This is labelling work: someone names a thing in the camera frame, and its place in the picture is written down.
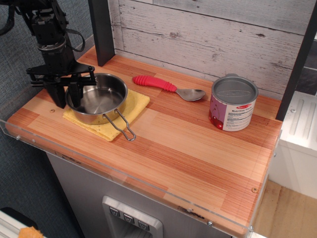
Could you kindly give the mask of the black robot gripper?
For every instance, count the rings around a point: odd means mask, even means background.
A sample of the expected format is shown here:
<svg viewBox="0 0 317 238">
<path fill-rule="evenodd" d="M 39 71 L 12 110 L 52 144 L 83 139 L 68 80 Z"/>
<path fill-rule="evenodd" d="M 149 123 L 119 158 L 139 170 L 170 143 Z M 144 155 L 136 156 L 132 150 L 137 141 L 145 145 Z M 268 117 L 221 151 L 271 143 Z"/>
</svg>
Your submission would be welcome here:
<svg viewBox="0 0 317 238">
<path fill-rule="evenodd" d="M 37 44 L 45 64 L 28 68 L 32 84 L 43 86 L 59 108 L 66 106 L 64 86 L 68 86 L 74 107 L 81 106 L 82 86 L 96 85 L 95 68 L 75 60 L 73 48 L 68 39 L 54 45 Z"/>
</svg>

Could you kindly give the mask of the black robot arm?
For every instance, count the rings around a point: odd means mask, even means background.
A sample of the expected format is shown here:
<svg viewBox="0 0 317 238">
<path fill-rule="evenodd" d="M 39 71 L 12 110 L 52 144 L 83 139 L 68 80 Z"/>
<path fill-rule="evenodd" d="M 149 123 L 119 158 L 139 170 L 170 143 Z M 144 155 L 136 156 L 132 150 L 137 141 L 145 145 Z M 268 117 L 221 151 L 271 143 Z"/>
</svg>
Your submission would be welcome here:
<svg viewBox="0 0 317 238">
<path fill-rule="evenodd" d="M 44 65 L 27 69 L 34 87 L 44 87 L 54 103 L 64 108 L 65 90 L 74 106 L 81 105 L 84 86 L 96 84 L 94 67 L 76 61 L 65 13 L 55 0 L 19 0 L 16 7 L 37 40 Z"/>
</svg>

